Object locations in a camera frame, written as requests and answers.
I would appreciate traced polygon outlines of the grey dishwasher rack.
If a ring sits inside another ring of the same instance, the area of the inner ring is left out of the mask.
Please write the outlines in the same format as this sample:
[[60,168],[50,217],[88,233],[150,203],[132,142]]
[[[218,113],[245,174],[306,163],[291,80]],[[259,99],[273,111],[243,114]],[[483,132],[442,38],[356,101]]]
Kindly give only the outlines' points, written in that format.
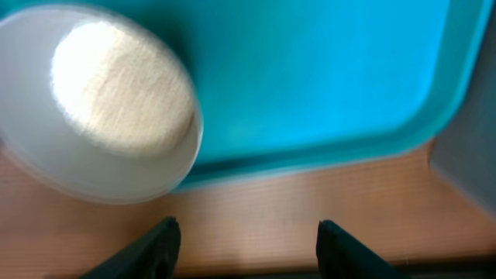
[[495,11],[491,11],[467,96],[437,137],[430,166],[495,217]]

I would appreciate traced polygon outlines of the teal serving tray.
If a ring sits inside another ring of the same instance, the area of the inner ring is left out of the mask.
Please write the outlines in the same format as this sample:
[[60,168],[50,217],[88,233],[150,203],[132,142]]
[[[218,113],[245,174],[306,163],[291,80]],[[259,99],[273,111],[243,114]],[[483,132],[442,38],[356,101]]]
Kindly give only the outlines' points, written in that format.
[[[114,202],[207,181],[390,156],[432,138],[463,101],[490,1],[3,1],[1,138],[63,191]],[[163,40],[200,115],[164,157],[91,145],[50,93],[50,62],[81,21],[123,19]]]

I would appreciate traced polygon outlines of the grey bowl with grains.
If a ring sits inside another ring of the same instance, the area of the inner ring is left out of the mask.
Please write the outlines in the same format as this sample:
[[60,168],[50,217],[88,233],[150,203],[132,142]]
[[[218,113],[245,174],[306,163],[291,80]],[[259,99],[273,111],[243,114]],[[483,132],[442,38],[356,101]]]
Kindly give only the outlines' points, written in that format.
[[1,141],[57,190],[147,201],[192,169],[203,118],[174,51],[119,15],[38,5],[1,21]]

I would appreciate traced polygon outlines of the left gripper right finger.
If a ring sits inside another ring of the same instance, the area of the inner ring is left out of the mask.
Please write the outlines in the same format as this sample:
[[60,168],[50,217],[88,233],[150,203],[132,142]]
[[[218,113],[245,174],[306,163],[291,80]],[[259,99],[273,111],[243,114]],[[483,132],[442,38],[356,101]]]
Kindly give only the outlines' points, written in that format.
[[321,278],[408,278],[330,220],[319,223],[315,252]]

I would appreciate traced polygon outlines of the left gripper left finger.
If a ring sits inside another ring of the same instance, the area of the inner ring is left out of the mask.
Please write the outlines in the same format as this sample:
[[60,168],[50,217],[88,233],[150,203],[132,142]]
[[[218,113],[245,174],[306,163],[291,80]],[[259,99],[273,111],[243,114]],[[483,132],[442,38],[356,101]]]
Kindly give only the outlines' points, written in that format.
[[83,279],[170,279],[181,246],[181,230],[167,217],[86,274]]

